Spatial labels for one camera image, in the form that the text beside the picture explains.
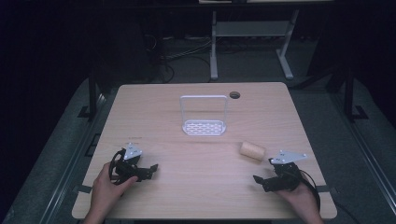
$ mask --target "wooden table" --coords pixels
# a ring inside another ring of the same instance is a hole
[[[221,136],[182,131],[181,95],[226,95],[227,129]],[[240,155],[242,142],[266,147],[262,162]],[[275,176],[267,161],[279,150],[308,155],[297,161],[317,185],[326,185],[289,91],[283,83],[126,85],[119,89],[85,176],[92,186],[103,164],[128,143],[143,150],[139,167],[158,163],[151,180],[134,184],[108,215],[131,219],[294,218],[290,207],[265,192],[253,175]],[[320,193],[321,215],[337,212],[329,192]],[[84,218],[91,194],[80,192],[73,217]]]

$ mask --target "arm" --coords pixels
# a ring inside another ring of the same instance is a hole
[[[275,194],[285,199],[300,219],[307,224],[324,223],[320,217],[317,202],[310,189],[303,183],[293,191],[279,190]]]
[[[137,180],[137,176],[133,176],[120,185],[114,185],[108,175],[109,165],[106,163],[93,181],[91,208],[84,224],[101,224],[120,196]]]

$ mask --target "dark background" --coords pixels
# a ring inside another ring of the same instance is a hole
[[[146,52],[142,31],[176,38],[210,34],[208,10],[125,7],[142,2],[194,1],[117,1],[121,10],[103,8],[102,1],[0,1],[1,219],[89,73],[96,74],[104,92],[121,83],[149,82],[156,76],[152,65],[158,52]],[[308,76],[347,64],[396,127],[396,8],[391,2],[336,1],[325,13],[302,9],[293,38],[319,39]]]

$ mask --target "wooden cylinder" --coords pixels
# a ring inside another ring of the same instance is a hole
[[[252,159],[262,161],[265,155],[265,147],[259,147],[249,142],[243,142],[239,153]]]

